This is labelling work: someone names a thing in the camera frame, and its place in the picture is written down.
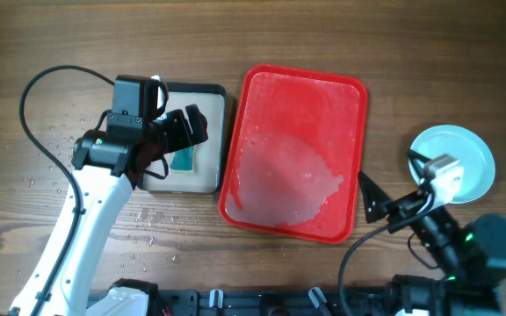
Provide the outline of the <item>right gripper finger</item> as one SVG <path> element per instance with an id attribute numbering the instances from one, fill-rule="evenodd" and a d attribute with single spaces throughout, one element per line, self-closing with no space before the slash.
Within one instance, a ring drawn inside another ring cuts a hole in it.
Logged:
<path id="1" fill-rule="evenodd" d="M 368 224 L 384 219 L 389 213 L 392 199 L 363 171 L 358 172 L 358 186 L 365 207 Z"/>
<path id="2" fill-rule="evenodd" d="M 413 168 L 418 178 L 424 177 L 424 165 L 430 161 L 430 158 L 419 154 L 418 152 L 410 149 L 408 151 L 409 165 Z"/>

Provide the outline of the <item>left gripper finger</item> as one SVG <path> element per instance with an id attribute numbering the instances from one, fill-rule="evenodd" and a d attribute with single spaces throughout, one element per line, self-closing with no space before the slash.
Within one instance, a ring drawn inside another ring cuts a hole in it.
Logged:
<path id="1" fill-rule="evenodd" d="M 181 109 L 169 111 L 164 119 L 164 132 L 168 147 L 191 147 L 191 129 Z"/>
<path id="2" fill-rule="evenodd" d="M 188 123 L 191 128 L 190 140 L 192 144 L 200 144 L 208 140 L 207 120 L 200 112 L 196 104 L 190 104 L 185 107 Z"/>

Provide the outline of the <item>green yellow sponge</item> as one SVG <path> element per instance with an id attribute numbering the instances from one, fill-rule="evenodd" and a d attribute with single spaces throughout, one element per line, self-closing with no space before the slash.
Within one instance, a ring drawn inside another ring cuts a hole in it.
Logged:
<path id="1" fill-rule="evenodd" d="M 170 163 L 171 174 L 191 174 L 194 172 L 194 147 L 187 147 L 174 153 Z"/>

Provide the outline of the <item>light blue plate top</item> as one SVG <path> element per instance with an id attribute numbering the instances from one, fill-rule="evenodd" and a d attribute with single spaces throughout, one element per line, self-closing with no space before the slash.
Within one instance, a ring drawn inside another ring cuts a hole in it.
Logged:
<path id="1" fill-rule="evenodd" d="M 413 140 L 410 149 L 427 158 L 449 154 L 459 159 L 464 174 L 453 204 L 465 204 L 481 198 L 495 180 L 495 160 L 489 147 L 479 136 L 463 127 L 430 127 Z"/>

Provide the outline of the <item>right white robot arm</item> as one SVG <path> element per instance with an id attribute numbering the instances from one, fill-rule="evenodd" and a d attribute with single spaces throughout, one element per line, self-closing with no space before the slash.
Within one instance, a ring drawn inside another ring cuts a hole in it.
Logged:
<path id="1" fill-rule="evenodd" d="M 384 230 L 411 230 L 428 251 L 443 277 L 397 275 L 384 290 L 382 306 L 389 314 L 424 311 L 429 315 L 500 315 L 496 292 L 506 279 L 506 218 L 480 216 L 460 225 L 446 206 L 459 193 L 464 168 L 456 157 L 430 159 L 414 150 L 408 158 L 418 174 L 418 188 L 391 199 L 367 174 L 358 173 L 365 218 L 387 221 Z"/>

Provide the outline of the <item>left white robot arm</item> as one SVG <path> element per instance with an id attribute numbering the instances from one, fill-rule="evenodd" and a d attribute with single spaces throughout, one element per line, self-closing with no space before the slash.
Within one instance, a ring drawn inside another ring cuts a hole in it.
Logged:
<path id="1" fill-rule="evenodd" d="M 105 129 L 88 130 L 76 141 L 73 170 L 65 173 L 68 195 L 43 254 L 11 315 L 146 315 L 157 300 L 155 284 L 123 280 L 95 305 L 92 279 L 120 211 L 147 174 L 168 153 L 207 139 L 199 108 L 162 113 L 106 111 Z"/>

